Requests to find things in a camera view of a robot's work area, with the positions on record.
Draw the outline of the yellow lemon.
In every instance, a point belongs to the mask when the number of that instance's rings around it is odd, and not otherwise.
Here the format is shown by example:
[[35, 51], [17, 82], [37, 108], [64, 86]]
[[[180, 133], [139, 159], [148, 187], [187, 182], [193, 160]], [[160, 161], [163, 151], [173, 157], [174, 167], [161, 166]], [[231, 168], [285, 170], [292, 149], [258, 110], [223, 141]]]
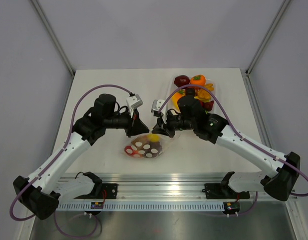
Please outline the yellow lemon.
[[160, 140], [160, 137], [157, 134], [148, 134], [147, 138], [150, 142], [158, 142]]

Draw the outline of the clear zip top bag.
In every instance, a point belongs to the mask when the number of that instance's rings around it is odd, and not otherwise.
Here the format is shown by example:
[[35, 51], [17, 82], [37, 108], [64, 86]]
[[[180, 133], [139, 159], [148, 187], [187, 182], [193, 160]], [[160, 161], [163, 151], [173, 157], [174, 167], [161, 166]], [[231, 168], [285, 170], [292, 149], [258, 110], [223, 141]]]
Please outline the clear zip top bag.
[[173, 137], [153, 133], [139, 134], [125, 140], [120, 153], [134, 159], [155, 159], [173, 146], [179, 137], [179, 133]]

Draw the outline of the purple grape bunch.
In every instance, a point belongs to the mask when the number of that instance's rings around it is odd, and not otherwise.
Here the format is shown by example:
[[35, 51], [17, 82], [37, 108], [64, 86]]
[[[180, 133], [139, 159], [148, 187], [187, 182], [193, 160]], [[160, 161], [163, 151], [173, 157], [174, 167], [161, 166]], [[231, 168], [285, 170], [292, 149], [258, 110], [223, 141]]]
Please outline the purple grape bunch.
[[144, 157], [155, 158], [162, 153], [162, 145], [160, 142], [148, 142], [143, 146]]

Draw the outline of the white plastic food tray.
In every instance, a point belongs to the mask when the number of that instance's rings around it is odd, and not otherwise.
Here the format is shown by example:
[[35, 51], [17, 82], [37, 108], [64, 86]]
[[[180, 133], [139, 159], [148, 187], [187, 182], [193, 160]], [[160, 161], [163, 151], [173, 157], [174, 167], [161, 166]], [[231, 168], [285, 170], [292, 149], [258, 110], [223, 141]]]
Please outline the white plastic food tray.
[[[216, 95], [216, 89], [217, 89], [217, 85], [216, 85], [216, 83], [214, 82], [214, 81], [212, 81], [212, 80], [210, 80], [210, 79], [208, 79], [208, 78], [206, 78], [206, 84], [213, 84], [213, 87], [214, 87], [214, 90], [213, 91], [211, 91], [211, 93], [213, 94], [213, 95]], [[168, 88], [168, 90], [167, 90], [167, 96], [169, 96], [174, 90], [176, 90], [178, 87], [177, 86], [175, 86], [174, 85], [174, 79], [172, 80], [172, 83], [170, 84], [170, 86], [169, 86], [169, 88]], [[191, 88], [194, 88], [195, 90], [196, 90], [196, 92], [197, 92], [197, 89], [199, 89], [199, 87], [191, 87]], [[173, 104], [172, 104], [172, 101], [171, 101], [171, 98], [170, 98], [170, 100], [168, 101], [168, 103], [167, 103], [167, 106], [166, 106], [166, 109], [168, 109], [168, 110], [171, 110], [171, 109], [173, 109], [173, 112], [175, 113], [175, 112], [178, 112], [179, 113], [179, 111], [177, 111], [177, 110], [175, 110], [175, 108], [174, 108], [174, 106], [173, 106]]]

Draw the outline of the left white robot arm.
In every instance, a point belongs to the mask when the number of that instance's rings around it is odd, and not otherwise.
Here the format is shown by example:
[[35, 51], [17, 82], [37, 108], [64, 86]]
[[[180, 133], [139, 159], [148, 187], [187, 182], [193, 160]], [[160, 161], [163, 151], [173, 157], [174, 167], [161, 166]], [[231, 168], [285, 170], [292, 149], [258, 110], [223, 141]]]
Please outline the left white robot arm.
[[102, 179], [88, 171], [82, 176], [58, 184], [59, 178], [96, 141], [105, 135], [107, 129], [122, 129], [128, 137], [149, 132], [141, 121], [138, 107], [143, 104], [139, 95], [130, 94], [121, 112], [115, 108], [116, 97], [101, 94], [83, 117], [71, 122], [69, 135], [64, 145], [51, 155], [28, 177], [18, 176], [13, 187], [16, 199], [40, 220], [50, 217], [61, 201], [76, 197], [96, 199], [104, 196]]

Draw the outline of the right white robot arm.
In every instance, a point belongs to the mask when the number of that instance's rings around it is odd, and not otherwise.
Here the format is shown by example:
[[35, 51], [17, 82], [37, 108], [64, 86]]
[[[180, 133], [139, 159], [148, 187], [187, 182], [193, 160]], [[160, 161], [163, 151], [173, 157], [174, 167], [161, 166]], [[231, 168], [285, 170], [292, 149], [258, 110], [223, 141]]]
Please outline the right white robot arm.
[[254, 173], [228, 172], [220, 187], [224, 197], [232, 198], [241, 192], [266, 192], [276, 200], [288, 200], [299, 177], [298, 154], [274, 151], [247, 138], [233, 130], [225, 118], [207, 113], [193, 96], [178, 100], [178, 114], [170, 113], [164, 103], [162, 99], [153, 102], [151, 111], [158, 119], [152, 133], [173, 138], [176, 131], [192, 130], [200, 139], [229, 149], [260, 169]]

